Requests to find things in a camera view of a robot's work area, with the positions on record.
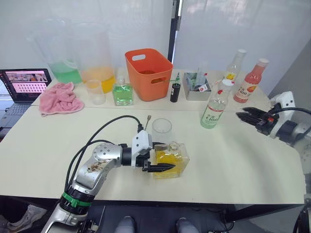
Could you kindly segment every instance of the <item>pink towel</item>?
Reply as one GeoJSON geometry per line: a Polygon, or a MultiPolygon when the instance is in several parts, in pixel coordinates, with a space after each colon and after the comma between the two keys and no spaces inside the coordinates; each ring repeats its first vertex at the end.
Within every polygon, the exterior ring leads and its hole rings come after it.
{"type": "Polygon", "coordinates": [[[39,110],[42,116],[55,113],[68,114],[78,112],[84,107],[72,91],[73,83],[58,83],[40,95],[39,110]]]}

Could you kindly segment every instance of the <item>yellow liquid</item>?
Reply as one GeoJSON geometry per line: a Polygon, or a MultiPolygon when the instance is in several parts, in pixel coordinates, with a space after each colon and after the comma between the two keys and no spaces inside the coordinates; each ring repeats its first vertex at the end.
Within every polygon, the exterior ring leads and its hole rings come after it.
{"type": "Polygon", "coordinates": [[[167,164],[174,164],[175,167],[171,168],[170,170],[164,172],[155,172],[155,178],[174,178],[178,177],[185,166],[188,163],[188,160],[184,160],[180,154],[168,154],[165,151],[157,151],[156,154],[156,163],[167,163],[167,164]]]}
{"type": "Polygon", "coordinates": [[[81,77],[84,83],[93,79],[100,80],[104,93],[112,91],[113,84],[115,83],[115,76],[111,67],[93,67],[82,71],[81,77]]]}

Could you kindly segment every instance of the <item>small black bottle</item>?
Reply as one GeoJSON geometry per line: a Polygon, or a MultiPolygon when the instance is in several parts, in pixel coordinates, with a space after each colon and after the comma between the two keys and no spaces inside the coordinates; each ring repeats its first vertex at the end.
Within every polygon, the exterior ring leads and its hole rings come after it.
{"type": "Polygon", "coordinates": [[[180,84],[179,84],[179,73],[177,74],[175,82],[172,84],[172,91],[171,91],[171,102],[175,103],[178,100],[178,95],[180,91],[180,84]]]}

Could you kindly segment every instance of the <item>white table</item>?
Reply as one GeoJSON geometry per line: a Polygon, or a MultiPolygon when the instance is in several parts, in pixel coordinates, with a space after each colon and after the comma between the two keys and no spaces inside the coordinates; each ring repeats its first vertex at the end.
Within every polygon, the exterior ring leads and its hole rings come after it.
{"type": "MultiPolygon", "coordinates": [[[[152,121],[169,119],[173,137],[186,144],[190,162],[182,177],[175,179],[155,180],[140,168],[113,169],[96,196],[98,200],[243,204],[304,201],[298,153],[241,123],[232,111],[224,113],[214,129],[207,130],[200,126],[199,111],[84,108],[71,115],[41,117],[38,106],[31,106],[0,143],[0,195],[59,198],[76,151],[100,126],[124,114],[138,117],[143,124],[147,115],[152,115],[152,121]]],[[[124,119],[96,138],[130,145],[136,129],[135,121],[124,119]]],[[[87,149],[82,163],[93,148],[87,149]]]]}
{"type": "MultiPolygon", "coordinates": [[[[172,72],[172,77],[171,80],[174,80],[180,72],[180,78],[183,77],[183,71],[181,70],[173,70],[172,72]]],[[[124,69],[119,68],[117,73],[123,74],[123,76],[126,78],[128,81],[128,76],[124,69]]],[[[218,71],[218,70],[211,70],[208,73],[208,79],[210,83],[213,83],[217,80],[220,80],[223,78],[223,71],[218,71]]],[[[246,73],[241,72],[240,75],[237,77],[236,80],[236,85],[234,86],[233,90],[231,91],[231,96],[236,93],[237,88],[239,88],[240,83],[242,80],[244,80],[246,73]]],[[[56,79],[54,79],[49,87],[55,85],[58,83],[56,79]]],[[[186,100],[185,97],[185,92],[183,86],[181,86],[181,90],[179,93],[178,101],[176,103],[170,102],[170,93],[171,93],[171,85],[169,86],[168,89],[168,94],[165,98],[155,100],[155,101],[150,101],[150,102],[145,102],[142,101],[134,92],[134,105],[131,106],[116,106],[113,101],[113,96],[112,93],[109,92],[106,94],[106,102],[102,105],[95,105],[93,104],[89,98],[88,98],[88,93],[86,90],[86,87],[83,83],[79,83],[75,85],[75,89],[73,90],[74,93],[77,95],[79,99],[81,99],[85,103],[85,107],[91,107],[91,108],[124,108],[124,109],[153,109],[153,110],[184,110],[184,111],[203,111],[206,108],[207,102],[206,101],[188,101],[186,100]]],[[[39,105],[39,98],[33,102],[33,105],[39,105]]],[[[229,102],[229,105],[227,106],[227,111],[232,110],[232,111],[237,111],[241,107],[258,107],[262,110],[268,110],[267,108],[269,106],[269,99],[268,97],[263,93],[263,91],[260,88],[257,88],[256,91],[250,96],[249,101],[246,104],[239,104],[235,102],[234,100],[231,99],[229,102]]]]}

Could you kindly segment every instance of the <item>sticker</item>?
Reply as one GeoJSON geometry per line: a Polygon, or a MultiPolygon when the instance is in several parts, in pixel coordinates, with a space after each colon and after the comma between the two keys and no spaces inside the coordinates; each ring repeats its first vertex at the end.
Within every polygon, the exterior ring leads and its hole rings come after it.
{"type": "Polygon", "coordinates": [[[235,95],[242,100],[248,100],[248,97],[256,89],[256,87],[256,84],[250,84],[244,81],[235,95]]]}
{"type": "Polygon", "coordinates": [[[207,106],[207,109],[203,114],[202,121],[206,124],[214,125],[217,123],[223,112],[223,110],[216,110],[211,108],[210,106],[207,106]]]}
{"type": "Polygon", "coordinates": [[[229,79],[229,80],[235,80],[236,76],[237,76],[237,74],[235,74],[235,73],[230,73],[230,72],[225,73],[225,78],[229,79]]]}
{"type": "Polygon", "coordinates": [[[206,90],[208,90],[206,84],[204,84],[204,85],[202,85],[202,86],[199,87],[199,91],[200,91],[200,92],[203,92],[203,91],[206,91],[206,90]]]}

